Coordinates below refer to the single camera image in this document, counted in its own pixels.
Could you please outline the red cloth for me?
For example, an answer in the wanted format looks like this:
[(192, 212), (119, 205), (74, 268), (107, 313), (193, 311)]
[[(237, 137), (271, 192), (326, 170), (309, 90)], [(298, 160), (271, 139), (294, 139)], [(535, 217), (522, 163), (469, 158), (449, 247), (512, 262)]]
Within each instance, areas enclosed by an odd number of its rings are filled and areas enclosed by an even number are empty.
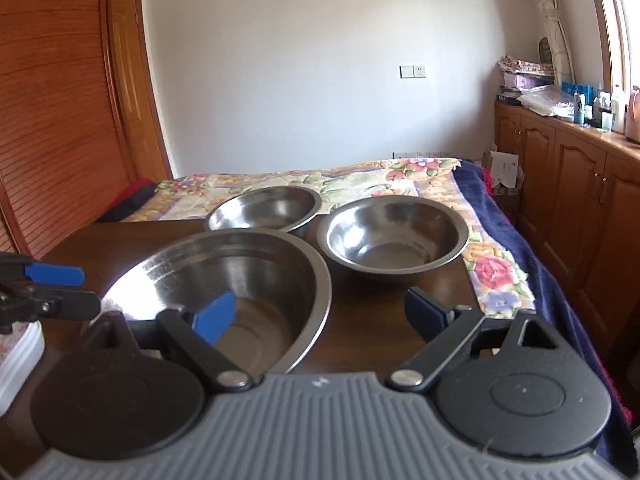
[(125, 220), (154, 196), (156, 187), (157, 183), (150, 179), (137, 180), (117, 195), (114, 202), (108, 206), (107, 211), (98, 219), (98, 222)]

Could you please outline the large floral rectangular plate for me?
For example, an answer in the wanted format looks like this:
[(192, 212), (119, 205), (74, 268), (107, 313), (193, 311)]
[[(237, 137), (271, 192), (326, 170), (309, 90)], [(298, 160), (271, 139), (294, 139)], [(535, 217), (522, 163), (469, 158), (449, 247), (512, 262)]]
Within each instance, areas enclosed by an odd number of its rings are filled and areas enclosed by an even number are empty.
[(40, 362), (46, 342), (39, 321), (14, 323), (12, 333), (0, 336), (0, 416)]

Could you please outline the wooden sideboard cabinet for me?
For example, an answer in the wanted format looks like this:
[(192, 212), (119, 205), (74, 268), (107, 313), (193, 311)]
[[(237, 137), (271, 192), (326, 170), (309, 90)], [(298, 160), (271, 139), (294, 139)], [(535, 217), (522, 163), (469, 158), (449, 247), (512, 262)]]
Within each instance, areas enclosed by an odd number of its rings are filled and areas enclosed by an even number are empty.
[(516, 226), (607, 359), (639, 333), (638, 144), (504, 103), (495, 128), (524, 171)]

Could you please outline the wooden door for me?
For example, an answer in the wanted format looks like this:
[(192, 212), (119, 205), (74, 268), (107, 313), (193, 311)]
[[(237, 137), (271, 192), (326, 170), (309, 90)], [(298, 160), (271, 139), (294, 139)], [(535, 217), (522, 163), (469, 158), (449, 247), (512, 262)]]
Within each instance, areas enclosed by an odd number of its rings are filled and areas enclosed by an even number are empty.
[(116, 87), (134, 168), (154, 182), (172, 177), (146, 50), (142, 0), (111, 0)]

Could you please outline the large steel bowl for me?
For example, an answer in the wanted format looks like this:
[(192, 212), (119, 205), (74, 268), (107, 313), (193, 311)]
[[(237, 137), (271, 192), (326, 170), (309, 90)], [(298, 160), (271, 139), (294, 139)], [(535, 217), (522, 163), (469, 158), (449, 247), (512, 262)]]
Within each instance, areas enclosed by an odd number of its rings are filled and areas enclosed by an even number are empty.
[(196, 313), (230, 292), (235, 316), (216, 349), (248, 374), (289, 373), (320, 337), (332, 302), (328, 267), (301, 238), (268, 229), (188, 236), (137, 263), (107, 289), (104, 311), (152, 320)]

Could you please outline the patterned curtain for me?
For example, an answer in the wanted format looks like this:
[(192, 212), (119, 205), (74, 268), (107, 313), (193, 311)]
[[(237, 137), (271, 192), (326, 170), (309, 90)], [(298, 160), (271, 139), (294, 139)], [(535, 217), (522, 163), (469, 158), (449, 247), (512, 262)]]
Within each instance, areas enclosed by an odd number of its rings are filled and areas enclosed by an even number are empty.
[(570, 52), (570, 42), (562, 20), (560, 0), (536, 0), (536, 3), (544, 22), (544, 31), (551, 51), (554, 83), (557, 87), (561, 87), (564, 81), (574, 82), (572, 52)]

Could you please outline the wooden louvered wardrobe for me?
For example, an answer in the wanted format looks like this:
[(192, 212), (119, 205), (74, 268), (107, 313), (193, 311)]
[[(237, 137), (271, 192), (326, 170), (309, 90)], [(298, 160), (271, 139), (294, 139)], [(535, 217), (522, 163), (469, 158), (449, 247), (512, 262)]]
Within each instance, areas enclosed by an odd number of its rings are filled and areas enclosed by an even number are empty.
[(3, 237), (41, 257), (138, 175), (110, 51), (111, 0), (1, 0)]

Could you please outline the small steel bowl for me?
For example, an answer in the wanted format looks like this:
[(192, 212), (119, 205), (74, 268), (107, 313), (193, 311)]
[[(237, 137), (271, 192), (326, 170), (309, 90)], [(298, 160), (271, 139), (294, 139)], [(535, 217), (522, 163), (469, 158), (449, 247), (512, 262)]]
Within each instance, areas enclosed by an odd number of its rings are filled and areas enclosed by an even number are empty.
[(204, 220), (206, 230), (272, 229), (304, 237), (318, 216), (318, 192), (297, 185), (256, 188), (226, 200)]

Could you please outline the pink bottle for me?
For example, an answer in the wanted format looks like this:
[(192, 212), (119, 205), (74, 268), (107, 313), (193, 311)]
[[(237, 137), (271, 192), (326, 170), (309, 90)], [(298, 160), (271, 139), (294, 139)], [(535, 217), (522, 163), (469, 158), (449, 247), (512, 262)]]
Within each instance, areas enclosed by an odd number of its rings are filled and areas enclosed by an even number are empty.
[(626, 107), (625, 136), (629, 141), (640, 143), (640, 88), (633, 86)]

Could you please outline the white wall switch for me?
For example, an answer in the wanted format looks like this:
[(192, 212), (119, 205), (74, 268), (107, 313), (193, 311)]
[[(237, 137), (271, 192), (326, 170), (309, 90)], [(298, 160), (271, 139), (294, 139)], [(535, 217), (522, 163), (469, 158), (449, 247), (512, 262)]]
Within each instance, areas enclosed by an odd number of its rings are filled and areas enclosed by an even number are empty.
[(401, 65), (399, 66), (399, 73), (402, 79), (425, 77), (425, 67), (415, 65)]

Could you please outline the floral bedspread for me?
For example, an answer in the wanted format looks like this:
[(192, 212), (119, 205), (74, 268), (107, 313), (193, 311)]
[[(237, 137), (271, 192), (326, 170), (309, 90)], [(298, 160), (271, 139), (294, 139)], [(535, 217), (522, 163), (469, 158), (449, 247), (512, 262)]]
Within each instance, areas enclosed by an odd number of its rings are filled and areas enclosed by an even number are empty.
[(480, 308), (491, 318), (513, 318), (533, 310), (535, 296), (528, 275), (509, 242), (498, 240), (499, 226), (513, 230), (488, 191), (488, 174), (472, 162), (451, 157), (401, 158), (315, 170), (268, 174), (191, 174), (165, 180), (151, 192), (137, 192), (125, 210), (126, 222), (203, 219), (231, 197), (258, 188), (294, 185), (316, 191), (320, 212), (378, 196), (424, 197), (462, 215), (469, 227), (463, 262)]

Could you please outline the medium steel bowl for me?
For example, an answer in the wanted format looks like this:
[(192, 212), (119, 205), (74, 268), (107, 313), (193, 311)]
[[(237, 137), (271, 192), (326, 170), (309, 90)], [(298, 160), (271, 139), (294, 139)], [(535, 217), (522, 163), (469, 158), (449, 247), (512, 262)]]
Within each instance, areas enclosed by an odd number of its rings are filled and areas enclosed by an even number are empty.
[(335, 209), (318, 226), (322, 252), (371, 278), (412, 281), (453, 262), (470, 229), (450, 207), (413, 196), (378, 196)]

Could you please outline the stack of books and papers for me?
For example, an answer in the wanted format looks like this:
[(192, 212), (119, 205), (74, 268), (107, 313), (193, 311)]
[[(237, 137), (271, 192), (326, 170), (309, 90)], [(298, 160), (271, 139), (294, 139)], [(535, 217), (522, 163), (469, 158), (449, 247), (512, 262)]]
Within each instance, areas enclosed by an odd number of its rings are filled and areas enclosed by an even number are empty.
[(522, 106), (520, 97), (524, 93), (554, 84), (554, 70), (551, 64), (528, 62), (505, 55), (497, 65), (502, 73), (502, 84), (496, 94), (497, 102)]

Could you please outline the dark blue blanket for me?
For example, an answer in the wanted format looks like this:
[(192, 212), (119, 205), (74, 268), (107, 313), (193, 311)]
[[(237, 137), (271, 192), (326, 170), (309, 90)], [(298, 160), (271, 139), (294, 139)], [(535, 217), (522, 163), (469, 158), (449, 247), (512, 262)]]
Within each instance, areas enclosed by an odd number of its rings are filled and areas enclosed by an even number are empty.
[(620, 395), (594, 351), (582, 323), (566, 301), (560, 285), (487, 192), (483, 168), (469, 160), (462, 160), (461, 166), (454, 170), (454, 178), (483, 228), (513, 255), (515, 262), (527, 274), (537, 312), (555, 326), (605, 383), (612, 398), (612, 412), (598, 443), (597, 454), (621, 474), (635, 476), (639, 472), (638, 458), (626, 408), (620, 402)]

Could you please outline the white wall socket strip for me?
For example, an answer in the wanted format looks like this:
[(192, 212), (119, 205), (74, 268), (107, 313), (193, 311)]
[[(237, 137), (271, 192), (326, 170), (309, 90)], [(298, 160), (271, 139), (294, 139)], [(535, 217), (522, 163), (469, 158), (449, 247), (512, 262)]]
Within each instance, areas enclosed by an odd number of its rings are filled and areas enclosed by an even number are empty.
[(409, 159), (409, 158), (448, 158), (452, 154), (446, 151), (427, 151), (427, 152), (392, 152), (392, 159)]

